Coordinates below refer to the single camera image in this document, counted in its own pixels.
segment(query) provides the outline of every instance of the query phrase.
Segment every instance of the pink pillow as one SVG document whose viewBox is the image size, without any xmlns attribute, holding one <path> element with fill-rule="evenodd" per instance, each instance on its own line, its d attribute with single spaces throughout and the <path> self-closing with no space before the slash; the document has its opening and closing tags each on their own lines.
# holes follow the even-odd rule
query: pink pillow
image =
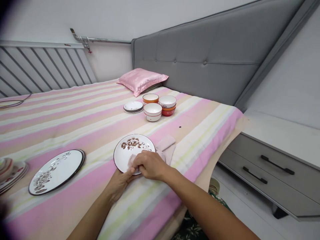
<svg viewBox="0 0 320 240">
<path fill-rule="evenodd" d="M 150 72 L 142 68 L 136 68 L 130 72 L 123 74 L 117 83 L 125 85 L 133 91 L 133 95 L 138 97 L 141 92 L 154 84 L 167 80 L 169 76 Z"/>
</svg>

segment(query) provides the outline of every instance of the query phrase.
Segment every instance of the floor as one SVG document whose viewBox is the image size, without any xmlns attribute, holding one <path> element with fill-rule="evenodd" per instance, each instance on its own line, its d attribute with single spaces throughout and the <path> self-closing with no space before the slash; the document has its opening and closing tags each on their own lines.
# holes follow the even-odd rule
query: floor
<svg viewBox="0 0 320 240">
<path fill-rule="evenodd" d="M 298 222 L 291 216 L 277 220 L 268 199 L 219 163 L 212 177 L 220 183 L 219 196 L 261 240 L 320 239 L 320 221 Z"/>
</svg>

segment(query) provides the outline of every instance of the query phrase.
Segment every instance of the radiator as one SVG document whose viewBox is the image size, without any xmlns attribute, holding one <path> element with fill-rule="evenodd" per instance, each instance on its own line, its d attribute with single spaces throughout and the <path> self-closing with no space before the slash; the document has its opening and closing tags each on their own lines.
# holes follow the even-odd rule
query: radiator
<svg viewBox="0 0 320 240">
<path fill-rule="evenodd" d="M 95 82 L 82 44 L 0 42 L 0 98 Z"/>
</svg>

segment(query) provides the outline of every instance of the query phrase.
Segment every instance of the mattress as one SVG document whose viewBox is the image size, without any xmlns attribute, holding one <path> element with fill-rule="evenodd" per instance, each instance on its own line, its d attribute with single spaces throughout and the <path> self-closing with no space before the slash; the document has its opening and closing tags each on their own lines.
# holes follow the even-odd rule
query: mattress
<svg viewBox="0 0 320 240">
<path fill-rule="evenodd" d="M 175 96 L 174 115 L 148 122 L 143 112 L 125 113 L 123 105 L 142 102 L 142 95 L 135 98 L 116 79 L 33 94 L 17 107 L 0 110 L 1 156 L 29 164 L 26 176 L 3 195 L 14 237 L 66 239 L 116 170 L 113 151 L 123 137 L 142 134 L 156 145 L 171 134 L 177 144 L 171 165 L 195 182 L 243 117 L 235 107 L 165 87 L 149 93 Z M 70 149 L 87 154 L 78 174 L 55 191 L 30 195 L 28 185 L 38 169 Z M 141 177 L 112 207 L 98 239 L 153 239 L 180 204 L 166 184 Z"/>
</svg>

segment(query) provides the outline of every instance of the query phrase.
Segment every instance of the drawer handle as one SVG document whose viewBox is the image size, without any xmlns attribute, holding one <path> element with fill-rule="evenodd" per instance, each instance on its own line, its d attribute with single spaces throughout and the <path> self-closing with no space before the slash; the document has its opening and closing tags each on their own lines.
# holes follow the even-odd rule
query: drawer handle
<svg viewBox="0 0 320 240">
<path fill-rule="evenodd" d="M 258 178 L 256 175 L 253 175 L 251 172 L 249 172 L 249 169 L 246 167 L 243 167 L 243 170 L 245 170 L 247 173 L 251 174 L 252 176 L 254 176 L 256 179 L 258 179 L 260 182 L 263 182 L 264 184 L 267 184 L 268 181 L 264 180 L 263 178 Z"/>
<path fill-rule="evenodd" d="M 283 171 L 285 171 L 285 172 L 287 172 L 287 173 L 289 173 L 289 174 L 291 174 L 291 175 L 294 175 L 294 171 L 290 170 L 289 168 L 282 168 L 282 167 L 280 167 L 279 165 L 271 162 L 268 157 L 266 157 L 266 156 L 264 156 L 264 155 L 261 155 L 261 158 L 262 158 L 263 160 L 267 161 L 268 163 L 271 163 L 272 165 L 275 165 L 276 167 L 280 168 L 281 170 L 283 170 Z"/>
</svg>

